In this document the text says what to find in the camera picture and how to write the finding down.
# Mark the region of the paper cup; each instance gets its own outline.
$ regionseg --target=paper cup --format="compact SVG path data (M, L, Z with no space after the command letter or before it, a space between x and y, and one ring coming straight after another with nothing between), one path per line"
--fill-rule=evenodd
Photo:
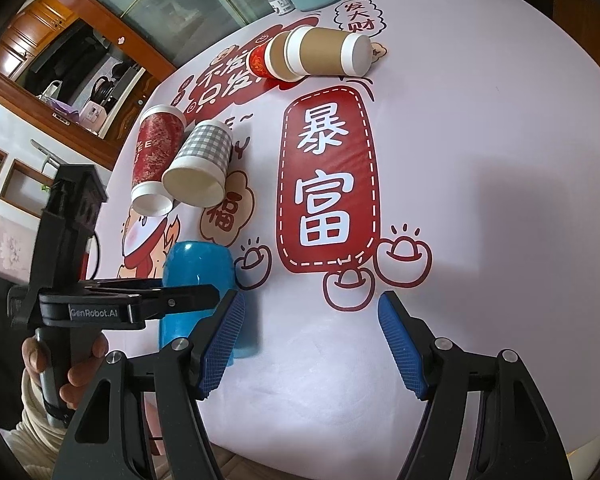
M371 67L373 49L364 34L304 25L286 40L286 61L301 75L362 77Z
M184 138L187 120L176 107L157 105L140 117L136 142L131 207L142 216L163 216L173 208L173 197L162 185Z
M232 143L231 128L221 121L196 124L162 176L164 189L176 200L196 207L222 202Z
M249 72L251 72L251 75L256 77L265 77L268 79L274 78L274 75L269 72L267 64L264 61L264 52L271 41L272 40L266 41L265 43L262 43L251 49L249 55L247 56L247 69Z
M280 79L288 83L300 81L304 75L291 70L285 55L286 40L290 31L280 32L272 40L255 47L248 57L250 72L257 77Z

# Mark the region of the table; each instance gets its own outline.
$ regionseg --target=table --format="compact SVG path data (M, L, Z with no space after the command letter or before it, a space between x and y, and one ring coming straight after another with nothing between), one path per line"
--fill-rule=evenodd
M298 23L360 30L386 55L367 78L246 74L248 48ZM233 194L130 213L136 124L98 219L99 276L160 276L176 239L230 247L257 352L200 405L213 442L309 478L396 478L424 405L378 325L389 288L464 350L519 352L567 450L600 432L600 69L550 20L521 0L270 15L146 106L168 103L232 124ZM155 325L110 337L129 355L157 349ZM476 410L471 395L468 422Z

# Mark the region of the blue gripper pad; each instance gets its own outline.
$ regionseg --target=blue gripper pad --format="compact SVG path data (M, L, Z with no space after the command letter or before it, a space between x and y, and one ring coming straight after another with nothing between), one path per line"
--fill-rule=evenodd
M424 400L427 383L422 373L420 354L385 294L378 300L378 321L384 332L384 338L389 343L391 353L394 355L394 361L398 366L404 385L408 390L414 392L416 397Z
M238 292L201 359L202 380L199 388L205 399L220 384L243 321L244 296Z

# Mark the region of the glass jar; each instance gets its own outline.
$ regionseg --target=glass jar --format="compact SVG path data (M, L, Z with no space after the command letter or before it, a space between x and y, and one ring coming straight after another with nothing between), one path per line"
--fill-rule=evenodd
M273 7L273 10L276 11L276 14L278 14L279 16L282 16L283 14L288 14L289 12L291 12L292 10L294 10L296 7L294 6L293 3L291 3L291 0L267 0L269 2L269 5L271 7Z

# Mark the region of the person's hand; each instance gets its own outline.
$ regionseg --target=person's hand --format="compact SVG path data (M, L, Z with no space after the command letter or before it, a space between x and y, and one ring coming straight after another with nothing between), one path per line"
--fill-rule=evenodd
M66 405L76 410L82 400L87 385L96 375L100 363L109 351L109 341L100 334L91 348L91 357L69 370L69 382L60 388L60 398ZM38 342L30 337L22 344L22 360L31 380L40 386L40 374L46 369L46 356Z

